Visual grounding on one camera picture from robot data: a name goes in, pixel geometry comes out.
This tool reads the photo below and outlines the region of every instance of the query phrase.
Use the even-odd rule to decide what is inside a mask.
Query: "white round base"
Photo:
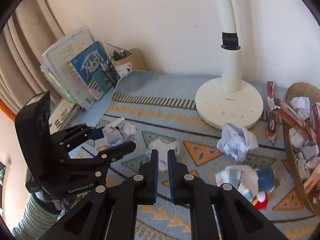
[[[259,120],[263,111],[260,93],[242,81],[241,90],[228,92],[221,85],[221,78],[204,83],[196,94],[196,109],[208,124],[222,129],[226,122],[250,128]]]

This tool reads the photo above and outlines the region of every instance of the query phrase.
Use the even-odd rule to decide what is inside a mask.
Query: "stack of books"
[[[50,134],[74,126],[83,111],[79,105],[62,98],[49,117]]]
[[[111,87],[103,78],[104,89],[94,75],[104,75],[107,56],[99,42],[94,42],[87,28],[80,28],[58,40],[43,55],[41,71],[60,95],[70,103],[90,110]]]

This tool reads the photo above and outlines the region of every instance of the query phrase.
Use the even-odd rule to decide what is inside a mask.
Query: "patterned rug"
[[[214,183],[215,173],[227,165],[240,164],[217,152],[221,131],[207,125],[195,107],[197,89],[214,76],[159,75],[133,71],[123,77],[113,94],[112,102],[96,127],[105,126],[118,117],[125,117],[138,129],[136,150],[111,165],[106,177],[108,187],[120,184],[137,173],[149,161],[147,148],[151,141],[179,141],[179,160],[189,171],[206,183]],[[270,166],[275,171],[275,190],[261,210],[289,239],[308,239],[320,221],[298,198],[287,170],[282,133],[282,120],[277,119],[276,143],[267,137],[266,84],[251,83],[264,99],[265,109],[258,123],[250,130],[256,135],[259,148],[247,154],[243,164],[252,168]],[[276,88],[276,96],[284,97],[286,89]],[[104,139],[87,141],[76,155],[91,158]],[[170,200],[168,172],[159,173],[158,196],[154,206],[140,206],[137,214],[137,240],[191,239],[189,209],[175,206]]]

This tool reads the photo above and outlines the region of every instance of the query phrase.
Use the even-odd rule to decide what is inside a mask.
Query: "wicker basket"
[[[284,96],[285,103],[290,104],[291,99],[294,97],[308,97],[310,99],[310,104],[312,105],[314,102],[320,102],[320,89],[304,82],[295,83],[288,88]],[[289,125],[284,123],[284,147],[287,155],[287,162],[289,164],[290,175],[294,183],[294,188],[305,207],[315,215],[320,215],[320,204],[314,204],[312,197],[305,194],[303,183],[298,172],[297,163],[295,161],[293,147],[290,142],[290,128],[291,127]]]

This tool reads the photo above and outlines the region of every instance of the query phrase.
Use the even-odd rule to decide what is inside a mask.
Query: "white fan pole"
[[[199,115],[210,125],[221,129],[226,122],[252,127],[263,111],[259,92],[242,81],[236,20],[231,0],[215,0],[222,27],[221,78],[203,84],[196,94]]]

